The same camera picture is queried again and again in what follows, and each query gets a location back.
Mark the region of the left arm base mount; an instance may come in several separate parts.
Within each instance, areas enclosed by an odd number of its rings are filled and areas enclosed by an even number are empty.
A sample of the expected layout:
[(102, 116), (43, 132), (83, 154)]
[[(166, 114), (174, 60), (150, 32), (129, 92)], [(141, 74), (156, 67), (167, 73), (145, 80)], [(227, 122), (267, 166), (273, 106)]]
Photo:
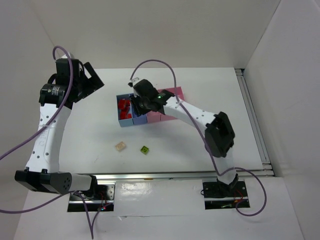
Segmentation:
[[(98, 184), (94, 193), (79, 194), (85, 201), (88, 212), (97, 212), (102, 209), (102, 212), (114, 211), (116, 184), (108, 182), (107, 184)], [(67, 212), (80, 213), (85, 212), (85, 205), (79, 195), (71, 195), (68, 201)]]

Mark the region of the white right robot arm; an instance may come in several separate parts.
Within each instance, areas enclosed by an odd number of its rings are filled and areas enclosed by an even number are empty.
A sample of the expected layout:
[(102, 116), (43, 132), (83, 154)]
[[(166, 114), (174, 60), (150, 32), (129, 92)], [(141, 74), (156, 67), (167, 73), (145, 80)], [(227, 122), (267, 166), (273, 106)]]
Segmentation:
[(128, 85), (133, 88), (130, 101), (137, 115), (161, 113), (195, 127), (204, 139), (205, 150), (213, 158), (220, 187), (226, 191), (235, 187), (239, 179), (233, 158), (235, 132), (226, 113), (195, 107), (171, 91), (158, 91), (147, 79), (137, 77)]

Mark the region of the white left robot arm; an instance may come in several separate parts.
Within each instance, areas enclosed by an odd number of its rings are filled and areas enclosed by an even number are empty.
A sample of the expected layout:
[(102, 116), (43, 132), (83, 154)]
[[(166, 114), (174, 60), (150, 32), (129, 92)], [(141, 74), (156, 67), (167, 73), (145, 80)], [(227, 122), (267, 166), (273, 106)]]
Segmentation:
[(98, 182), (93, 175), (61, 172), (60, 149), (67, 120), (73, 104), (104, 86), (89, 62), (60, 58), (56, 73), (41, 88), (39, 94), (39, 129), (31, 156), (24, 170), (14, 179), (33, 192), (64, 195), (82, 191), (94, 195)]

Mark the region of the red rectangular lego brick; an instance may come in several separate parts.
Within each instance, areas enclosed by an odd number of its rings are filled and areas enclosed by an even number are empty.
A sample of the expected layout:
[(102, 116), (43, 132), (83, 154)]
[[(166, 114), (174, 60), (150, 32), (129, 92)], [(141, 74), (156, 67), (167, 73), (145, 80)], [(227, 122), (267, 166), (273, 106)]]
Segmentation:
[(129, 100), (126, 101), (124, 105), (124, 109), (122, 110), (123, 119), (131, 119), (131, 102)]

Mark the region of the red lego brick small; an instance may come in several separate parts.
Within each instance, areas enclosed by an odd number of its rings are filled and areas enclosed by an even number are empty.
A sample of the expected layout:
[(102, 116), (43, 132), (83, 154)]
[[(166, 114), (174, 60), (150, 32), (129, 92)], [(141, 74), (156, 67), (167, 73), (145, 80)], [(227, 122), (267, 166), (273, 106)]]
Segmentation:
[(120, 110), (125, 110), (125, 109), (128, 109), (130, 108), (130, 105), (131, 105), (131, 101), (128, 100), (128, 99), (120, 99), (118, 101), (118, 109)]

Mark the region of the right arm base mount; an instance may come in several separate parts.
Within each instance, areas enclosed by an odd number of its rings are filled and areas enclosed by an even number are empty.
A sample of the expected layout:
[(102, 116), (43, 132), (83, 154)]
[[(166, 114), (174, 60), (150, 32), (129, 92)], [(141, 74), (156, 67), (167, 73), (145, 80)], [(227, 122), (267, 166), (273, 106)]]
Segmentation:
[(205, 210), (249, 208), (250, 201), (244, 180), (239, 180), (231, 190), (223, 187), (216, 179), (203, 180), (200, 194), (204, 198)]

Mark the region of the small green lego brick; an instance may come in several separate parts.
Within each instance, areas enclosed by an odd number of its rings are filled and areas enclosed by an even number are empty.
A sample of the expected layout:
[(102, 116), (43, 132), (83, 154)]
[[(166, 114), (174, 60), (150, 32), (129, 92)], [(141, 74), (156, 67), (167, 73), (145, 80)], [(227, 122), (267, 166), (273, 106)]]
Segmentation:
[(147, 146), (142, 146), (142, 148), (140, 149), (140, 152), (143, 153), (144, 155), (148, 154), (150, 151), (150, 149)]

